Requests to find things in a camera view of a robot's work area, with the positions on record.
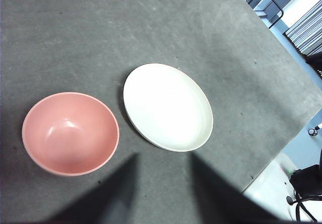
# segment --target white floor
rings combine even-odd
[[[286,154],[280,153],[244,191],[244,195],[280,219],[296,220],[296,204],[289,205],[286,197],[291,196],[295,200],[289,178],[297,169]],[[318,221],[322,221],[322,201],[303,204]],[[301,208],[300,217],[302,221],[311,221]]]

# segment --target black cable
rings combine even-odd
[[[305,202],[308,200],[315,200],[315,201],[322,201],[322,196],[308,196],[306,198],[300,199],[301,202]],[[298,203],[298,200],[288,202],[290,205],[293,205],[295,203]]]
[[[313,222],[317,222],[317,220],[314,218],[314,216],[305,208],[305,206],[303,205],[303,203],[302,203],[302,201],[301,201],[301,199],[300,199],[300,197],[299,197],[299,195],[298,195],[297,192],[295,192],[295,198],[298,201],[298,204],[296,205],[296,209],[295,209],[296,220],[297,221],[301,221],[301,219],[300,219],[300,212],[299,212],[300,211],[300,208],[299,207],[301,207],[306,212],[306,214],[308,214],[309,217],[311,217],[311,219],[313,220]]]

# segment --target gray table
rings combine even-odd
[[[321,107],[320,91],[243,0],[2,0],[1,18],[4,222],[46,219],[141,153],[132,222],[199,223],[188,154],[144,140],[124,111],[124,81],[142,64],[177,67],[204,90],[214,129],[195,152],[239,190]],[[113,158],[74,178],[40,169],[21,140],[28,110],[64,91],[102,100],[120,126]]]

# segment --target bowl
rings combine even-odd
[[[112,111],[86,94],[64,92],[39,101],[22,127],[25,149],[46,171],[62,176],[88,174],[114,154],[119,127]]]

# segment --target white plate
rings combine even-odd
[[[210,137],[213,116],[200,87],[180,70],[165,64],[145,64],[126,79],[126,112],[135,128],[153,144],[185,152]]]

